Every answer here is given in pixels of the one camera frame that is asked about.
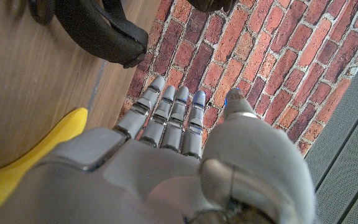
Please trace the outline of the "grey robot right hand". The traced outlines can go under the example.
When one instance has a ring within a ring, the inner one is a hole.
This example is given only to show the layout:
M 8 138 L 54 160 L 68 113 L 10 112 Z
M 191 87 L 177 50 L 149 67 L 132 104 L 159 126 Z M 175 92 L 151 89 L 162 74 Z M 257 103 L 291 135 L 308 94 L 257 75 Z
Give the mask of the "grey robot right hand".
M 112 129 L 48 153 L 0 202 L 0 223 L 316 223 L 311 175 L 287 134 L 238 88 L 203 138 L 205 93 L 157 77 Z

